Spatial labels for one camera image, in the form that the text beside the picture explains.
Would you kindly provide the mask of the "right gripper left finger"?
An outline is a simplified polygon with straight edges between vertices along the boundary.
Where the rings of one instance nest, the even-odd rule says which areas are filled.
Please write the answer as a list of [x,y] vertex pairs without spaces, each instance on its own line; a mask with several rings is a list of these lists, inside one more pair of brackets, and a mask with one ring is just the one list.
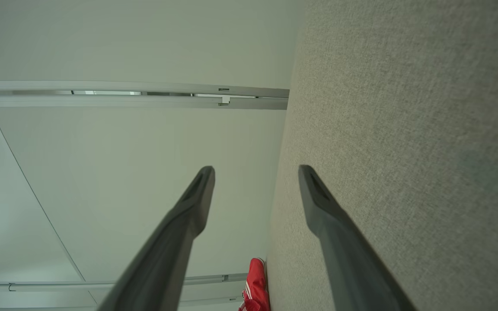
[[195,238],[204,230],[215,169],[198,171],[111,289],[100,311],[176,311]]

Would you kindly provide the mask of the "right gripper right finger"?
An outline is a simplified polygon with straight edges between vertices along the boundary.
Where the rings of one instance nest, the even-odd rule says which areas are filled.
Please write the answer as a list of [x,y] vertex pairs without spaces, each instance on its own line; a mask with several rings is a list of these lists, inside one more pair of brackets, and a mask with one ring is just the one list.
[[415,311],[416,307],[318,173],[300,165],[306,223],[319,239],[337,311]]

